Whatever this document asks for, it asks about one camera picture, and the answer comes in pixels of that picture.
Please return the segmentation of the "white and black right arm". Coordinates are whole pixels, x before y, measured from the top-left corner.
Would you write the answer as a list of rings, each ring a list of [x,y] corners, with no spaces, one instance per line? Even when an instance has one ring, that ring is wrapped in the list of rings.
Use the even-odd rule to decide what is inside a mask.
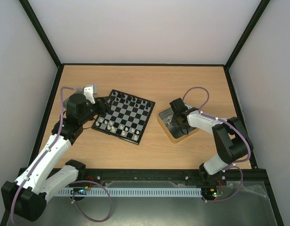
[[[216,154],[199,167],[199,178],[202,183],[211,184],[218,172],[226,171],[235,166],[235,163],[250,158],[252,143],[238,118],[218,118],[199,109],[187,107],[173,112],[172,125],[185,130],[198,128],[214,137]]]

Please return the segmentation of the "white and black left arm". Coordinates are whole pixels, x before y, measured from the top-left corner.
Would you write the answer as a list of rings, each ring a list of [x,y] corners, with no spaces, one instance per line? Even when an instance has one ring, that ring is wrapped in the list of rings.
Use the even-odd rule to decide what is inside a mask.
[[[86,183],[86,165],[69,160],[63,168],[50,175],[60,157],[69,150],[83,132],[83,125],[94,116],[110,112],[108,97],[86,96],[74,93],[61,103],[59,121],[51,135],[29,167],[14,182],[6,181],[2,188],[5,208],[12,224],[15,216],[34,222],[44,212],[47,203],[65,186]]]

